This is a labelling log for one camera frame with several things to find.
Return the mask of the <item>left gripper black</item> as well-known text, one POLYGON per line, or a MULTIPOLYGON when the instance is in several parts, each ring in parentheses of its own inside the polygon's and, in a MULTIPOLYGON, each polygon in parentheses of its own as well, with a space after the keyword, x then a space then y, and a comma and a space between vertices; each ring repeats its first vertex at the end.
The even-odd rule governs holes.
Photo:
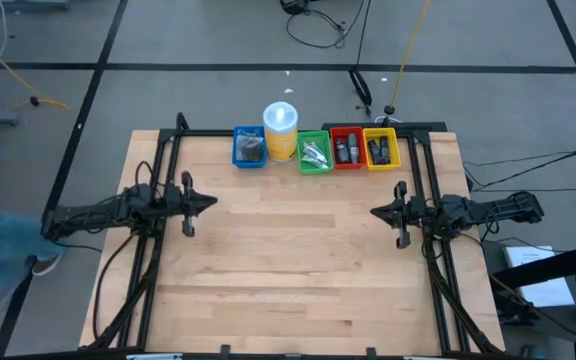
MULTIPOLYGON (((186 237, 195 236, 195 227, 192 218, 195 216, 194 204, 191 199, 193 193, 193 178, 188 171, 181 173, 181 185, 177 186, 172 181, 165 184, 165 215, 172 217, 182 215, 182 233, 186 237)), ((201 201, 198 205, 200 211, 204 211, 217 203, 217 198, 211 195, 197 193, 201 201)))

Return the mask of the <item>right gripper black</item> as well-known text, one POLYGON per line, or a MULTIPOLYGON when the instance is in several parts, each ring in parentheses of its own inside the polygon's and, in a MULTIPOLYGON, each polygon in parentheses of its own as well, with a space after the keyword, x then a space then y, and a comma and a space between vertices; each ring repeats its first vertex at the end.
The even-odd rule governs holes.
POLYGON ((434 242, 437 239, 434 233, 434 221, 436 210, 426 205, 423 197, 412 196, 406 199, 407 184, 399 181, 394 187, 394 202, 387 205, 372 208, 370 213, 386 223, 391 223, 392 228, 399 230, 396 240, 398 249, 405 249, 411 245, 411 236, 408 226, 415 226, 422 230, 423 239, 434 242))

